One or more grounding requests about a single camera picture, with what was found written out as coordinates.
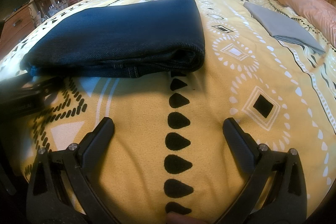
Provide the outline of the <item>blue jeans pant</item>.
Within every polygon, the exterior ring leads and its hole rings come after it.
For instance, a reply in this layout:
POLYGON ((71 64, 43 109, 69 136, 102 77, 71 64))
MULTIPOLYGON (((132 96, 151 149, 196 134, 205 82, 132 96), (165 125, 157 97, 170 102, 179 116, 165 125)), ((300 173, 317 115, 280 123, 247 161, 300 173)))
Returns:
POLYGON ((195 0, 157 0, 79 11, 47 32, 20 67, 32 76, 139 78, 185 75, 204 61, 195 0))

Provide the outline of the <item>pink quilt pillow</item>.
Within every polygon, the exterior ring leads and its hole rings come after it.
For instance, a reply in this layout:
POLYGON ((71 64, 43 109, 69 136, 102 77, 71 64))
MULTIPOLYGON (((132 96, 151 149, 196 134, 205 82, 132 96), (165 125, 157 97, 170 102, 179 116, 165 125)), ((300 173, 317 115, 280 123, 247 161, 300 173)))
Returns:
POLYGON ((335 7, 324 0, 277 0, 306 18, 335 46, 335 7))

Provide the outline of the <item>wooden drawer dresser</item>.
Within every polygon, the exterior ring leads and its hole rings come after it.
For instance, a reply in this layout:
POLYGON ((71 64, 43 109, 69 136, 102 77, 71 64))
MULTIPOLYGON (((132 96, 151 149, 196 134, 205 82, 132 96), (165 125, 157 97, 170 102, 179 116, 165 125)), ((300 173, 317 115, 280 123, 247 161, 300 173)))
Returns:
POLYGON ((1 58, 3 58, 35 29, 29 5, 26 4, 12 13, 2 22, 1 27, 0 50, 1 58))

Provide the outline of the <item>yellow patterned bed sheet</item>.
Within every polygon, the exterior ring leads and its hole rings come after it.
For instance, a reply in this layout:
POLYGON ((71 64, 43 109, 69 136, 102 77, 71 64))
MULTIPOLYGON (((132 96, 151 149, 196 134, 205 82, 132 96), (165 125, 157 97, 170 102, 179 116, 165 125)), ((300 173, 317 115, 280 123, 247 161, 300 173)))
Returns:
MULTIPOLYGON (((83 0, 31 32, 1 59, 1 79, 21 75, 22 57, 63 18, 87 8, 157 0, 83 0)), ((94 175, 96 189, 122 223, 164 223, 167 209, 212 223, 244 185, 222 132, 234 118, 257 143, 295 148, 307 214, 335 182, 335 47, 305 18, 275 0, 195 0, 205 34, 205 63, 185 77, 80 77, 20 119, 18 165, 29 178, 39 148, 79 142, 104 117, 115 135, 94 175), (295 20, 323 47, 270 36, 245 2, 295 20)))

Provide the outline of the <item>grey folded cloth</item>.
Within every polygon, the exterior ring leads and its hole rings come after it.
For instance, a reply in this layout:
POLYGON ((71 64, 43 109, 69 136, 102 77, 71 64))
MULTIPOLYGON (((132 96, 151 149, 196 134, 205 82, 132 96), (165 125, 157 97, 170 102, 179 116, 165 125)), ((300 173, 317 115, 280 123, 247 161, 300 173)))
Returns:
POLYGON ((325 53, 325 50, 315 38, 288 16, 250 2, 245 2, 244 7, 273 38, 291 44, 307 46, 319 54, 325 53))

